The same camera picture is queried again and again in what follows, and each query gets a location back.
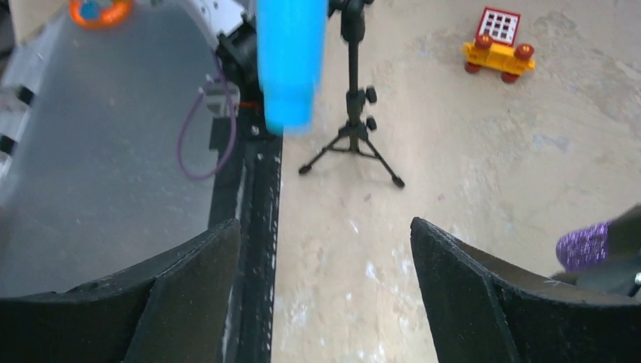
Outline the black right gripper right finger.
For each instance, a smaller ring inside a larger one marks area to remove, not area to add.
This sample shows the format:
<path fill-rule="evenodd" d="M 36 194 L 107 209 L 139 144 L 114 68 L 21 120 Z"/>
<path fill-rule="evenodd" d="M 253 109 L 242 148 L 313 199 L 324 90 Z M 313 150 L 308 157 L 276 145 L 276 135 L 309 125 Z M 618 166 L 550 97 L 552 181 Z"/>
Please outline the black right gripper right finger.
<path fill-rule="evenodd" d="M 478 250 L 425 219 L 410 242 L 441 362 L 638 362 L 640 261 L 574 284 Z"/>

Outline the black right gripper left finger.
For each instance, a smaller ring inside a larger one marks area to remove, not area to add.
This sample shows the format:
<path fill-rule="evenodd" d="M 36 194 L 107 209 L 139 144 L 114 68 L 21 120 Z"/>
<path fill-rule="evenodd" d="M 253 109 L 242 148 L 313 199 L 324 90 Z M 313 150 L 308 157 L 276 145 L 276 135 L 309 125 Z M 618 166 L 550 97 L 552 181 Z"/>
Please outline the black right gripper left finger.
<path fill-rule="evenodd" d="M 214 362 L 240 223 L 65 293 L 1 301 L 3 362 Z"/>

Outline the black round-base stand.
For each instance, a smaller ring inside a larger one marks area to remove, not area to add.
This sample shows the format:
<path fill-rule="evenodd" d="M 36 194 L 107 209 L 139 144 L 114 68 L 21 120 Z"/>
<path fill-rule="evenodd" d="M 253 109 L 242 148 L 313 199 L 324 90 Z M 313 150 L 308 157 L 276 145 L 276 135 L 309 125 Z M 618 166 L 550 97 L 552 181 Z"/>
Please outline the black round-base stand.
<path fill-rule="evenodd" d="M 551 276 L 576 287 L 640 299 L 640 205 L 612 221 L 608 229 L 608 258 L 581 271 Z"/>

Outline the black tripod mic stand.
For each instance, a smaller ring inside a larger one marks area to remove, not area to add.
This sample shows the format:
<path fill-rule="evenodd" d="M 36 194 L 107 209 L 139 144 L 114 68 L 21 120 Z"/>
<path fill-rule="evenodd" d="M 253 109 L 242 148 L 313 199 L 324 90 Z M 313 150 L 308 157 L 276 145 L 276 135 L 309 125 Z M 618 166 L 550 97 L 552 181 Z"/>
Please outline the black tripod mic stand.
<path fill-rule="evenodd" d="M 330 0 L 328 16 L 340 13 L 340 32 L 342 40 L 348 47 L 348 91 L 345 94 L 347 120 L 337 136 L 324 145 L 308 163 L 299 168 L 299 174 L 305 175 L 311 171 L 312 166 L 327 152 L 354 154 L 360 157 L 375 159 L 381 162 L 392 178 L 397 188 L 404 188 L 405 183 L 385 161 L 379 151 L 369 139 L 369 131 L 377 129 L 373 116 L 366 119 L 361 114 L 366 104 L 374 105 L 378 101 L 376 89 L 373 86 L 362 88 L 358 84 L 358 50 L 365 34 L 364 8 L 371 5 L 372 1 L 364 0 Z"/>

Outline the blue plastic microphone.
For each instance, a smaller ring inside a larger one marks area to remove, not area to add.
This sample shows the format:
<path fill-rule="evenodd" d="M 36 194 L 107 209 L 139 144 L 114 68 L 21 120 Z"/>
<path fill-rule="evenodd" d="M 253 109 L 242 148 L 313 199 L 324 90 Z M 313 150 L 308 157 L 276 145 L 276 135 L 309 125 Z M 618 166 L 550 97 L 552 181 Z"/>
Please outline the blue plastic microphone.
<path fill-rule="evenodd" d="M 258 0 L 259 85 L 268 131 L 301 132 L 313 120 L 322 79 L 328 2 Z"/>

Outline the purple glitter microphone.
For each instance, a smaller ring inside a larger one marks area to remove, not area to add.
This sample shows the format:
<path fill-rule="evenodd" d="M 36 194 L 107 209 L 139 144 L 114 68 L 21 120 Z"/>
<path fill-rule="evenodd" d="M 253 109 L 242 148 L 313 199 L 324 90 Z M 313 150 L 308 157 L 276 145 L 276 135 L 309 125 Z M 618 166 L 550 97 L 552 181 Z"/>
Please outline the purple glitter microphone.
<path fill-rule="evenodd" d="M 559 238 L 556 258 L 566 271 L 581 271 L 608 258 L 608 229 L 611 220 L 596 223 Z"/>

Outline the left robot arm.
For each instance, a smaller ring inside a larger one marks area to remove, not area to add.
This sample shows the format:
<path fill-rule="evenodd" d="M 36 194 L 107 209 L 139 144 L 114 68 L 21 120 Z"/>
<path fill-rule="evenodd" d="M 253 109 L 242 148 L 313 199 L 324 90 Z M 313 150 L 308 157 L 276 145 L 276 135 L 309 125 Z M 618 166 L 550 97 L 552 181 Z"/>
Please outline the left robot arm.
<path fill-rule="evenodd" d="M 260 101 L 255 1 L 180 2 L 212 49 L 220 66 L 218 80 L 240 90 L 243 101 Z"/>

